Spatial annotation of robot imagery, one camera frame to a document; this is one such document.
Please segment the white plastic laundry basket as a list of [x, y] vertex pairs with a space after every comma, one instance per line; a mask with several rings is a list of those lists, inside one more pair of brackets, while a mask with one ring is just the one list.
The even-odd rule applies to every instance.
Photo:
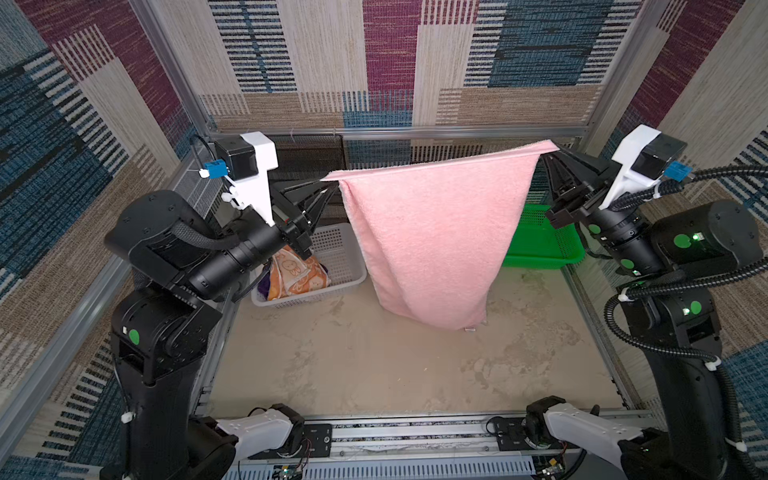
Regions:
[[287, 308], [348, 293], [368, 276], [357, 237], [349, 223], [318, 227], [311, 237], [312, 252], [327, 269], [330, 285], [324, 289], [267, 301], [257, 290], [250, 293], [257, 307]]

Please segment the green plastic basket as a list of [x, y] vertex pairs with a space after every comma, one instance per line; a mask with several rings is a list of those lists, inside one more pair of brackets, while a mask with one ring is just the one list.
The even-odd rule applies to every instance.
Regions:
[[503, 267], [559, 270], [584, 259], [576, 227], [571, 224], [554, 228], [545, 215], [548, 210], [547, 205], [524, 206]]

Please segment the pink towel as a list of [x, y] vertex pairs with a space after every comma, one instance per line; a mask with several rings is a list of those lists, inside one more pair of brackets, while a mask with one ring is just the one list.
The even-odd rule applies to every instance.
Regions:
[[550, 140], [455, 160], [337, 170], [335, 182], [380, 305], [446, 330], [473, 328]]

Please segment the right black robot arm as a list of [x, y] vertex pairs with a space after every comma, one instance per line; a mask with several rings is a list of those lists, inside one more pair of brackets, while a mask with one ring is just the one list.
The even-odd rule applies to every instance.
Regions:
[[732, 200], [657, 222], [639, 209], [694, 183], [763, 179], [767, 170], [727, 165], [691, 172], [678, 161], [682, 150], [681, 142], [667, 140], [627, 165], [567, 149], [543, 156], [551, 224], [587, 228], [602, 258], [627, 277], [607, 300], [603, 319], [616, 338], [644, 353], [666, 426], [625, 426], [550, 396], [527, 408], [526, 434], [537, 446], [573, 444], [630, 479], [763, 479], [743, 438], [711, 294], [766, 272], [757, 224]]

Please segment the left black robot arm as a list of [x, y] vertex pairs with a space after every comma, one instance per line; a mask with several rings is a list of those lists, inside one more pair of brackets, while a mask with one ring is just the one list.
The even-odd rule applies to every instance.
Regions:
[[304, 419], [276, 404], [241, 420], [196, 416], [191, 399], [218, 304], [256, 287], [284, 247], [311, 255], [311, 237], [334, 181], [279, 182], [268, 189], [275, 221], [247, 209], [222, 230], [178, 193], [133, 201], [106, 235], [106, 247], [133, 269], [133, 291], [111, 319], [111, 353], [125, 409], [121, 452], [104, 479], [220, 479], [242, 460], [271, 451], [304, 469], [312, 441]]

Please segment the orange patterned towel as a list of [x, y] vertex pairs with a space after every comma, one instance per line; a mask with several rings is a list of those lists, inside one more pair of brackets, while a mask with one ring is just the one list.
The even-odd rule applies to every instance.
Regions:
[[314, 257], [302, 259], [289, 246], [272, 257], [269, 271], [268, 301], [301, 295], [330, 286], [326, 268]]

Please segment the purple towel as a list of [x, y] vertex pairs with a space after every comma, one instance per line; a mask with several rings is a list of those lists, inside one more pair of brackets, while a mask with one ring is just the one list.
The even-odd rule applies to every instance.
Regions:
[[267, 301], [269, 297], [271, 287], [271, 279], [270, 274], [266, 273], [259, 281], [256, 287], [256, 291], [258, 292], [259, 298], [262, 301]]

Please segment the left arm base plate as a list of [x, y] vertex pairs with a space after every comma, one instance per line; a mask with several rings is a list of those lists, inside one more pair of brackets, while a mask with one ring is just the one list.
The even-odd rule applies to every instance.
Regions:
[[288, 447], [279, 450], [267, 450], [249, 456], [249, 460], [290, 460], [298, 461], [306, 457], [306, 446], [309, 447], [309, 458], [328, 458], [331, 454], [333, 426], [330, 423], [306, 424], [303, 427], [301, 442], [292, 444], [289, 438]]

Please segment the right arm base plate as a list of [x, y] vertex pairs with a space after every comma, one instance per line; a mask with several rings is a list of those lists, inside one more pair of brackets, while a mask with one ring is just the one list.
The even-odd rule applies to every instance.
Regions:
[[485, 431], [492, 436], [500, 451], [556, 450], [565, 452], [576, 448], [575, 444], [556, 440], [542, 427], [529, 428], [525, 417], [493, 416], [485, 423]]

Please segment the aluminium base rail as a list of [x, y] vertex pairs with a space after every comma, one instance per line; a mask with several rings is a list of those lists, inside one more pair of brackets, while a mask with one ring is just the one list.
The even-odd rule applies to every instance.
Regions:
[[[241, 419], [191, 419], [184, 439], [147, 433], [132, 441], [128, 479], [562, 479], [592, 454], [619, 468], [623, 441], [649, 439], [630, 412], [592, 414], [568, 403], [552, 407], [542, 427], [556, 440], [575, 444], [556, 450], [500, 451], [485, 431], [493, 416], [451, 414], [416, 417], [347, 417], [305, 420], [272, 407]], [[299, 444], [306, 424], [333, 426], [328, 458], [249, 460], [267, 450]]]

